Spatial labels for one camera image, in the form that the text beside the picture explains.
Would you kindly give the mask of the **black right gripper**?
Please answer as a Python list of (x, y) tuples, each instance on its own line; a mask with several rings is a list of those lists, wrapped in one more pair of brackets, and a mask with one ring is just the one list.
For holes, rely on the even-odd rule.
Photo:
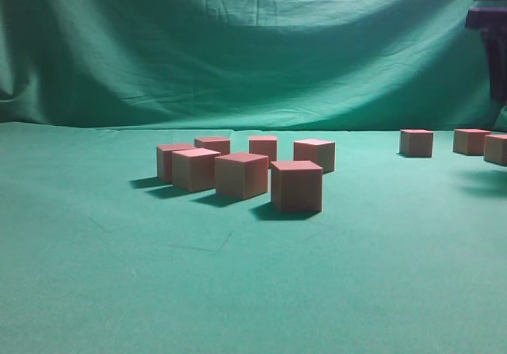
[[(465, 28), (483, 33), (506, 33), (506, 0), (473, 1)], [(481, 35), (490, 78), (490, 98), (506, 101), (506, 36)]]

